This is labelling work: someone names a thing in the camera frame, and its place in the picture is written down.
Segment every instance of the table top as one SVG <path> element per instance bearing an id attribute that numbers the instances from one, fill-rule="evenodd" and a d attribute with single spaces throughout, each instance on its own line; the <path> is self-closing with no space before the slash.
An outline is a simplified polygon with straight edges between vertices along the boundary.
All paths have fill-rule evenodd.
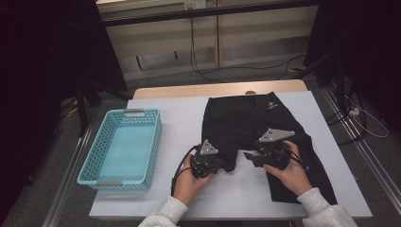
<path id="1" fill-rule="evenodd" d="M 270 92 L 282 93 L 302 91 L 307 91 L 305 83 L 300 79 L 290 79 L 140 88 L 136 90 L 133 98 L 138 99 L 185 96 L 241 96 L 246 95 L 247 92 L 255 92 L 256 94 L 267 94 Z"/>
<path id="2" fill-rule="evenodd" d="M 160 208 L 169 194 L 171 176 L 168 173 L 175 171 L 176 163 L 182 158 L 179 151 L 187 151 L 198 141 L 198 137 L 201 138 L 201 118 L 208 97 L 244 95 L 246 91 L 255 91 L 257 94 L 266 94 L 272 91 L 277 93 L 297 121 L 305 127 L 306 133 L 313 138 L 313 148 L 326 168 L 339 204 L 343 205 L 352 217 L 370 217 L 372 214 L 369 207 L 363 199 L 313 95 L 306 90 L 305 84 L 301 80 L 137 90 L 134 99 L 129 102 L 128 108 L 157 107 L 160 109 L 164 125 L 159 144 L 159 148 L 163 149 L 158 152 L 152 187 L 148 192 L 139 193 L 99 190 L 90 216 L 102 219 L 142 218 L 151 209 Z M 178 141 L 178 138 L 180 138 L 180 143 L 174 143 L 174 141 Z M 268 184 L 260 181 L 260 179 L 266 179 L 266 173 L 261 168 L 255 169 L 242 156 L 238 154 L 235 171 L 232 173 L 220 171 L 214 176 L 214 182 L 200 192 L 183 219 L 289 219 L 306 216 L 305 209 L 300 204 L 272 202 Z M 244 183 L 238 184 L 233 179 L 239 179 Z"/>

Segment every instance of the white sleeve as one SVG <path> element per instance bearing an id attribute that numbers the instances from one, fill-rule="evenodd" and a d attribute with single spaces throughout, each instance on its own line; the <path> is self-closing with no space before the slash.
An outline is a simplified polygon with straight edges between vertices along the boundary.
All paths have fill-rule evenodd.
<path id="1" fill-rule="evenodd" d="M 322 196 L 319 188 L 312 188 L 297 198 L 305 207 L 308 218 L 303 219 L 309 226 L 357 226 L 344 207 L 330 205 Z"/>
<path id="2" fill-rule="evenodd" d="M 144 221 L 139 224 L 139 227 L 154 227 L 154 226 L 176 226 L 181 216 L 188 210 L 188 207 L 181 201 L 169 197 L 162 209 L 159 212 L 152 212 Z"/>

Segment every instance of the blue plastic basket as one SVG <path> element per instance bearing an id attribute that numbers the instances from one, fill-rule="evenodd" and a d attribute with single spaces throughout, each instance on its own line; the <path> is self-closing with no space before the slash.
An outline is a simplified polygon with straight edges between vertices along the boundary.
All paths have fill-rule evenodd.
<path id="1" fill-rule="evenodd" d="M 107 112 L 78 183 L 93 189 L 149 190 L 161 130 L 158 109 Z"/>

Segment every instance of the black pants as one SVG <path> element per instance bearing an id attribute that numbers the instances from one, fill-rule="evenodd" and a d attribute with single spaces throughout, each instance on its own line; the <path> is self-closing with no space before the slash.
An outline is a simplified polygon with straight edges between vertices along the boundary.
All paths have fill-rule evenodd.
<path id="1" fill-rule="evenodd" d="M 312 186 L 319 187 L 330 204 L 336 204 L 333 188 L 312 147 L 312 140 L 275 93 L 258 96 L 210 98 L 202 122 L 202 141 L 208 140 L 226 161 L 227 172 L 235 169 L 239 149 L 253 149 L 253 142 L 268 129 L 295 131 L 288 138 L 296 144 Z M 279 179 L 267 173 L 273 201 L 298 202 Z"/>

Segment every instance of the basket handle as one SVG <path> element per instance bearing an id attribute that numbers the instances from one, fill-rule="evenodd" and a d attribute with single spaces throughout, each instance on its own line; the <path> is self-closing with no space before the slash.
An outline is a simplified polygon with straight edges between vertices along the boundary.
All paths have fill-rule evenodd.
<path id="1" fill-rule="evenodd" d="M 113 186 L 113 185 L 122 185 L 122 181 L 96 181 L 96 185 L 107 185 L 107 186 Z"/>
<path id="2" fill-rule="evenodd" d="M 138 116 L 145 116 L 144 109 L 125 109 L 123 113 L 126 117 L 138 117 Z"/>

